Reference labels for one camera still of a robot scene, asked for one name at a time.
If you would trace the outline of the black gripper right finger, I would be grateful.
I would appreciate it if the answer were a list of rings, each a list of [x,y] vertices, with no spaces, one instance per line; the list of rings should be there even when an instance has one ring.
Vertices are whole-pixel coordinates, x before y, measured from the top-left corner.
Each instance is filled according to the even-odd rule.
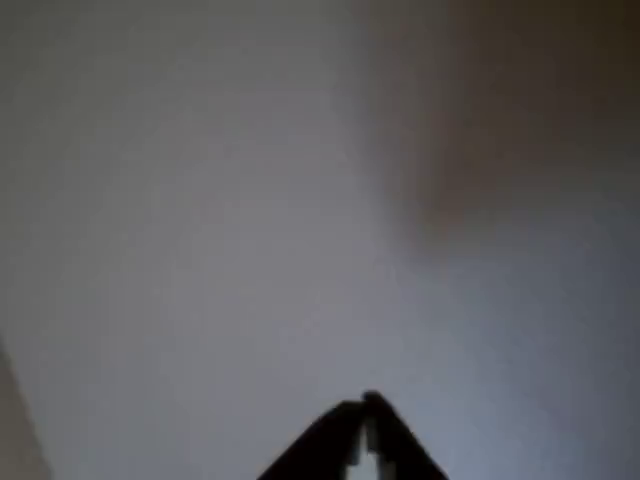
[[[375,455],[379,479],[448,479],[382,394],[367,391],[362,403],[367,450]]]

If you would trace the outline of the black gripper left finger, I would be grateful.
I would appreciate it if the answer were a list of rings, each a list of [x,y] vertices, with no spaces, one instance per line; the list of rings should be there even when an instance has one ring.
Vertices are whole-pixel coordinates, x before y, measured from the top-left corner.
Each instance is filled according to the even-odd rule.
[[[339,402],[314,420],[258,479],[345,479],[357,457],[363,421],[361,401]]]

